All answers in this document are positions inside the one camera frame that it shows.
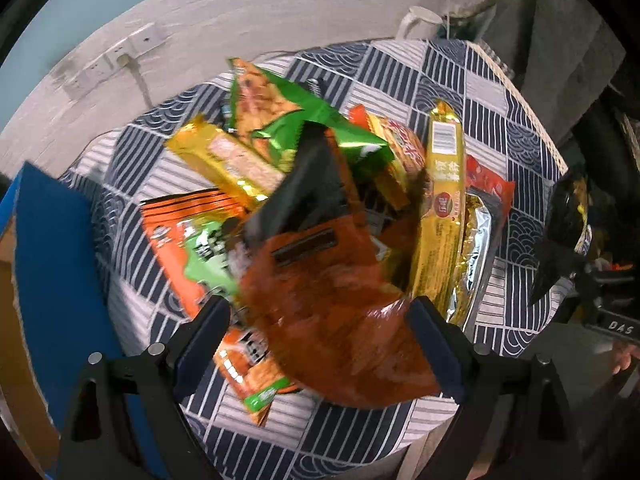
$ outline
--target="blue and white tablecloth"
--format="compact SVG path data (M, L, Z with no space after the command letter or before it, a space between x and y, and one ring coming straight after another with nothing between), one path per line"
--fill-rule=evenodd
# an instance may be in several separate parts
M422 137L436 98L455 108L467 152L516 181L474 336L500 354L522 352L563 295L554 288L527 308L536 266L533 244L542 233L550 187L566 168L493 62L462 41L383 40L316 48L260 65L299 82L321 79L325 98L342 112L363 103L369 112L405 123ZM167 341L185 321L142 231L138 204L211 187L163 143L197 113L219 120L231 80L223 73L100 136L62 176L92 200L97 269L126 354ZM257 428L213 366L183 407L218 470L239 480L337 474L407 446L457 409L450 399L425 397L384 410L356 410L300 392L278 396L266 425Z

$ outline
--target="white mug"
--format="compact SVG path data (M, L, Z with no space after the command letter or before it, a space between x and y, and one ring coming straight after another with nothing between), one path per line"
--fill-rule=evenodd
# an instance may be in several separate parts
M422 40L430 40L436 37L438 29L442 25L442 18L435 12L424 7L411 6L409 12L400 22L396 40L405 40L409 32L416 28L416 36Z

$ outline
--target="gold foil snack bar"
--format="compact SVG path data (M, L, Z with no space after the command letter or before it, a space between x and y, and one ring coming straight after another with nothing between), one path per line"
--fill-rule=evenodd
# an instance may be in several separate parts
M413 297L427 296L446 315L462 244L465 145L462 122L449 104L431 110L426 150L427 181L410 274Z
M284 173L201 116L180 128L165 145L249 210L266 200L284 178Z

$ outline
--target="green snack bag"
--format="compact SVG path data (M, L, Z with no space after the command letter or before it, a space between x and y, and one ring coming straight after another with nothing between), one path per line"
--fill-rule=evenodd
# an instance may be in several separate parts
M334 131L338 146L356 179L382 171L394 159L385 140L350 123L329 103L297 83L239 59L232 59L231 64L236 78L231 87L230 123L238 130L243 142L281 171L290 170L305 121L324 124ZM261 109L272 110L270 116L263 113L262 120L254 120L256 112L252 110L257 110L258 106L246 104L255 95L261 98ZM271 107L265 105L266 98L272 98ZM247 114L254 115L252 120L247 120ZM262 126L247 132L246 124Z

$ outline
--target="barcode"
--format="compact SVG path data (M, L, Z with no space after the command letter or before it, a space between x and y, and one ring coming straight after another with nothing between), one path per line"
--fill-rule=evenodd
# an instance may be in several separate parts
M456 149L456 125L433 121L431 131L431 151L443 155L455 155Z

